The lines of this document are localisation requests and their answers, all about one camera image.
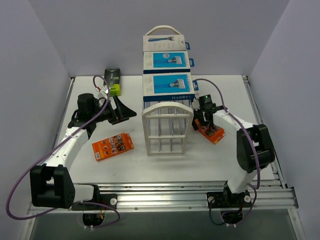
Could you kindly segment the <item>orange razor box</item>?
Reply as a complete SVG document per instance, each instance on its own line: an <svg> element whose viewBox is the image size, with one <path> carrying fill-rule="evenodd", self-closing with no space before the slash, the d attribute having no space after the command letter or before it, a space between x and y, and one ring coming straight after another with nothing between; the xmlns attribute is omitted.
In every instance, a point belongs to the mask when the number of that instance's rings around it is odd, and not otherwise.
<svg viewBox="0 0 320 240"><path fill-rule="evenodd" d="M200 123L198 119L195 119L195 125L197 127L197 131L214 145L216 145L225 136L224 129L214 124L210 124L208 122Z"/></svg>
<svg viewBox="0 0 320 240"><path fill-rule="evenodd" d="M121 133L92 144L95 160L100 162L133 150L134 144L128 133Z"/></svg>

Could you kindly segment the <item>blue Harry's razor box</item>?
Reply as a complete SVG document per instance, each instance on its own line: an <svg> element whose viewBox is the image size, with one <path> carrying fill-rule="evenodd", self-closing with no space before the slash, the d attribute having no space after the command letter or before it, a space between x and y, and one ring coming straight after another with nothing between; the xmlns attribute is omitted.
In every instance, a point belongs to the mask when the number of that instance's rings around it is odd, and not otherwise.
<svg viewBox="0 0 320 240"><path fill-rule="evenodd" d="M144 74L142 90L144 102L188 101L195 97L189 72Z"/></svg>
<svg viewBox="0 0 320 240"><path fill-rule="evenodd" d="M148 51L143 53L143 74L189 73L195 66L187 51Z"/></svg>

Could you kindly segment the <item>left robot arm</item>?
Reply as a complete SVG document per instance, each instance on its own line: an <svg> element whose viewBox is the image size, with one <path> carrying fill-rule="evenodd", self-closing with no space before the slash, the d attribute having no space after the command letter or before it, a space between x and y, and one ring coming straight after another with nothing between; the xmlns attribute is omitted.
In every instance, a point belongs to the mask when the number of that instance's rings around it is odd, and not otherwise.
<svg viewBox="0 0 320 240"><path fill-rule="evenodd" d="M99 100L92 93L78 96L77 109L57 149L29 172L33 206L69 209L73 205L84 204L90 210L100 206L102 198L98 186L74 183L69 170L82 146L92 136L97 123L108 121L115 125L137 115L117 96L113 100L116 108L108 100L99 105Z"/></svg>

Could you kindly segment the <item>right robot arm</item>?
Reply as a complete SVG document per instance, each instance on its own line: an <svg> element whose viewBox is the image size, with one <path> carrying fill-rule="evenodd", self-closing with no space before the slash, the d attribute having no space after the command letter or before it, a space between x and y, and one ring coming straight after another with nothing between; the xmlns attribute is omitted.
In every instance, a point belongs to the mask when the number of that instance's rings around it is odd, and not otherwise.
<svg viewBox="0 0 320 240"><path fill-rule="evenodd" d="M192 127L207 140L217 144L225 134L236 140L237 169L224 184L221 192L208 197L213 208L241 208L251 204L248 186L253 178L261 180L261 170L275 160L272 139L264 124L247 122L228 111L224 105L213 103L209 94L198 98L199 107L193 111Z"/></svg>

